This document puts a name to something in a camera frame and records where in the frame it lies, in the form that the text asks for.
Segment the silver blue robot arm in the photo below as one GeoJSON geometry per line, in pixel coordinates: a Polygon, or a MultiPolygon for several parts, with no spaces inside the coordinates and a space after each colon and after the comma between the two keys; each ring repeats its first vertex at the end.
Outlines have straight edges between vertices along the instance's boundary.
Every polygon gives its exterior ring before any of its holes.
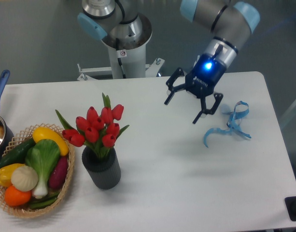
{"type": "MultiPolygon", "coordinates": [[[[89,36],[108,47],[113,77],[117,79],[145,76],[145,46],[152,36],[152,26],[137,6],[135,0],[84,0],[77,17],[89,36]]],[[[225,0],[184,0],[180,12],[214,37],[188,74],[178,68],[170,76],[166,82],[168,100],[180,90],[188,91],[200,99],[199,114],[212,115],[223,98],[214,88],[254,32],[260,14],[248,3],[239,1],[230,6],[225,0]],[[175,86],[180,76],[185,82],[175,86]]]]}

